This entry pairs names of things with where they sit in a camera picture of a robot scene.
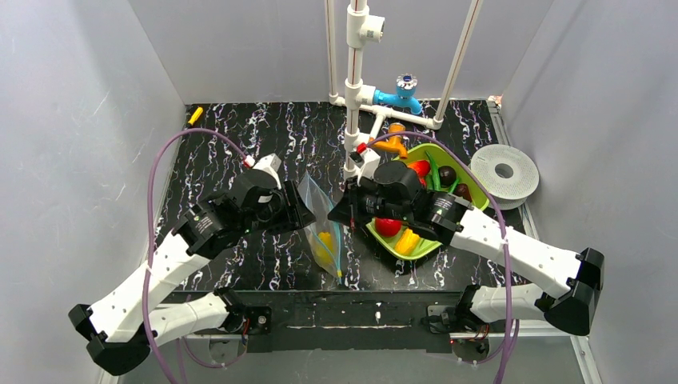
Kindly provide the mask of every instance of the tape roll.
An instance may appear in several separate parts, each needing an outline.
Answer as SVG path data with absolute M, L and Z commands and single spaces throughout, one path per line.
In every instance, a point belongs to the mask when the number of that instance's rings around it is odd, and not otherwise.
M 471 158 L 471 171 L 502 210 L 520 206 L 539 184 L 539 171 L 532 159 L 502 144 L 480 148 Z

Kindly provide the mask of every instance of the orange faucet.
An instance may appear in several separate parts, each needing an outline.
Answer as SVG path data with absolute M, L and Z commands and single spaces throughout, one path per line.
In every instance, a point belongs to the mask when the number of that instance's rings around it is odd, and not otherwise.
M 402 132 L 405 130 L 405 126 L 399 122 L 394 122 L 389 125 L 389 133 Z M 373 148 L 378 150 L 385 150 L 386 152 L 391 152 L 398 154 L 400 158 L 407 158 L 407 149 L 402 145 L 401 136 L 391 136 L 386 142 L 375 142 Z

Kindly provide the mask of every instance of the robotic arm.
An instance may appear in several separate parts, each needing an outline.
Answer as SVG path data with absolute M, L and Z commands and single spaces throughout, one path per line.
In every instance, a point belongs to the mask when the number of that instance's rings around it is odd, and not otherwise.
M 362 148 L 352 154 L 361 172 L 345 181 L 344 195 L 329 213 L 330 220 L 355 228 L 372 218 L 394 218 L 422 238 L 504 264 L 497 221 L 462 198 L 426 190 L 403 162 L 377 166 L 371 152 Z M 588 334 L 603 287 L 603 254 L 591 248 L 581 253 L 562 250 L 512 228 L 506 239 L 513 270 L 532 282 L 512 288 L 514 317 L 546 320 L 564 332 Z M 505 318 L 505 309 L 503 287 L 471 285 L 453 315 L 481 325 Z
M 280 159 L 271 154 L 233 180 L 225 193 L 192 206 L 155 251 L 149 287 L 153 309 L 193 272 L 235 246 L 250 233 L 266 230 L 281 234 L 315 221 L 293 182 L 280 182 Z M 142 325 L 142 284 L 148 268 L 143 263 L 120 286 L 92 305 L 79 304 L 69 318 L 89 343 L 87 351 L 113 375 L 124 374 L 143 362 L 150 348 Z M 150 313 L 158 345 L 198 330 L 233 329 L 245 316 L 233 292 L 212 294 Z

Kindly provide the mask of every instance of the green bowl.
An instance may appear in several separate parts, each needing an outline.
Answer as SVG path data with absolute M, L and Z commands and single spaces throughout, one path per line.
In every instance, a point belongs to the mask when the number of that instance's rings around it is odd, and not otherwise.
M 451 166 L 455 172 L 457 172 L 457 178 L 460 179 L 460 183 L 464 183 L 467 186 L 469 186 L 469 191 L 471 192 L 471 198 L 473 199 L 473 205 L 480 209 L 480 210 L 485 210 L 487 206 L 489 205 L 489 200 L 483 194 L 483 191 L 478 187 L 478 185 L 473 182 L 469 174 L 466 173 L 457 162 L 454 161 L 454 159 L 448 155 L 442 148 L 435 144 L 420 144 L 419 146 L 415 146 L 411 150 L 407 152 L 407 158 L 396 158 L 396 160 L 400 160 L 404 162 L 405 164 L 409 164 L 410 162 L 416 162 L 419 160 L 428 160 L 428 157 L 426 156 L 426 152 L 429 152 L 433 160 L 436 161 L 436 164 L 438 166 Z M 427 184 L 431 185 L 430 182 L 430 177 L 427 176 L 426 178 Z M 398 240 L 400 240 L 401 235 L 403 232 L 405 232 L 405 227 L 401 229 L 398 234 L 391 238 L 384 238 L 380 234 L 378 234 L 377 229 L 374 227 L 374 220 L 372 220 L 370 223 L 367 224 L 367 229 L 369 232 L 374 236 L 374 238 L 377 239 L 377 241 L 384 246 L 384 248 L 390 252 L 393 256 L 401 259 L 401 260 L 406 260 L 406 261 L 412 261 L 412 260 L 417 260 L 418 258 L 423 258 L 426 254 L 430 253 L 431 251 L 437 249 L 439 246 L 442 244 L 439 242 L 432 242 L 430 240 L 425 240 L 423 238 L 419 239 L 419 244 L 417 244 L 417 247 L 412 251 L 411 254 L 409 255 L 403 255 L 397 253 L 394 248 L 396 246 L 396 243 L 398 243 Z

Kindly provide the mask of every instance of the black marble table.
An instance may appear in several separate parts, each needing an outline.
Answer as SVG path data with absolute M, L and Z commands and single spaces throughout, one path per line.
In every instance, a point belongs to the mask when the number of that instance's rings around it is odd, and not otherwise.
M 424 113 L 435 114 L 437 103 L 424 102 Z M 201 105 L 205 112 L 196 126 L 218 130 L 255 158 L 275 153 L 282 160 L 284 179 L 300 181 L 305 172 L 338 201 L 345 152 L 345 109 L 327 102 L 246 103 Z M 187 107 L 187 117 L 197 106 Z M 361 112 L 360 126 L 369 130 L 373 116 Z M 438 131 L 423 130 L 441 140 L 466 162 L 497 136 L 485 101 L 454 101 Z M 404 138 L 412 147 L 419 140 Z M 242 171 L 241 159 L 216 138 L 194 135 L 184 139 L 169 182 L 160 219 L 160 236 L 198 199 L 228 188 Z M 518 210 L 505 212 L 507 224 L 523 230 Z M 441 247 L 415 262 L 403 262 L 384 250 L 366 230 L 344 232 L 341 281 L 313 261 L 302 231 L 278 236 L 252 235 L 225 250 L 208 266 L 190 276 L 179 290 L 463 290 L 468 284 L 503 284 L 504 270 L 475 254 Z M 514 283 L 524 282 L 513 276 Z

